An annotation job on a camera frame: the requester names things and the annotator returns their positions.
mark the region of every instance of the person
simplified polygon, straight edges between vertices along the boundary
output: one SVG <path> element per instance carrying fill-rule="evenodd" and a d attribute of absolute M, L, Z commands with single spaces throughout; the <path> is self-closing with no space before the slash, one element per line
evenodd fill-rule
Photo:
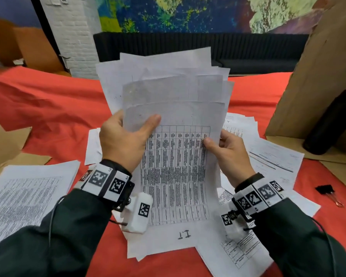
<path fill-rule="evenodd" d="M 122 118 L 123 113 L 119 111 L 101 128 L 102 163 L 112 161 L 132 173 L 161 117 L 149 117 L 136 132 L 125 130 Z M 222 130 L 219 145 L 210 138 L 204 140 L 204 145 L 217 157 L 236 191 L 262 178 L 251 167 L 241 138 Z M 46 215 L 40 226 L 21 228 L 0 242 L 0 276 L 86 275 L 111 217 L 110 205 L 74 188 L 57 206 L 49 257 L 50 216 Z M 290 199 L 254 214 L 253 218 L 254 233 L 285 277 L 346 276 L 345 249 L 323 233 Z"/>

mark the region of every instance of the black couch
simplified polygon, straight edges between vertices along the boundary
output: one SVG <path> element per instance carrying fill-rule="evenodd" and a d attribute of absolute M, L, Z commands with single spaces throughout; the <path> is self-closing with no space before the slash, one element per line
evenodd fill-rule
<path fill-rule="evenodd" d="M 231 74 L 292 72 L 309 35 L 250 33 L 112 33 L 94 35 L 100 62 L 120 52 L 154 55 L 211 46 L 213 66 Z"/>

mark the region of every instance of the dark jacket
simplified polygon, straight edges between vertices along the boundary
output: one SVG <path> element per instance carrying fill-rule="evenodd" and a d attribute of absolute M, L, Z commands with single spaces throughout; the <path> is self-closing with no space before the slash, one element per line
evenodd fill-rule
<path fill-rule="evenodd" d="M 22 228 L 0 242 L 0 276 L 85 276 L 110 216 L 106 203 L 73 190 L 56 209 L 50 255 L 48 214 L 41 226 Z M 333 277 L 326 235 L 291 200 L 282 200 L 254 218 L 254 232 L 284 276 Z M 346 277 L 346 251 L 329 238 L 337 276 Z"/>

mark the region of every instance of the white brick wall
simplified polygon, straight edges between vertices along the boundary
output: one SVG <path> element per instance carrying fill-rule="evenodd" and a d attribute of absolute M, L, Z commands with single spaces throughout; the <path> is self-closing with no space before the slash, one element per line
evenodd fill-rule
<path fill-rule="evenodd" d="M 93 34 L 101 32 L 95 0 L 68 0 L 53 6 L 40 0 L 61 55 L 70 57 L 68 68 L 73 77 L 98 79 L 95 64 L 99 62 Z"/>

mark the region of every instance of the black cylinder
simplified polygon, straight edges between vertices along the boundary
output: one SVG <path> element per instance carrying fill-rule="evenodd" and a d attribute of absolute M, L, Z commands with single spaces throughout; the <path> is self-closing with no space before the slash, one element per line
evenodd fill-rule
<path fill-rule="evenodd" d="M 303 148 L 312 154 L 324 154 L 346 130 L 346 90 L 337 96 L 306 137 Z"/>

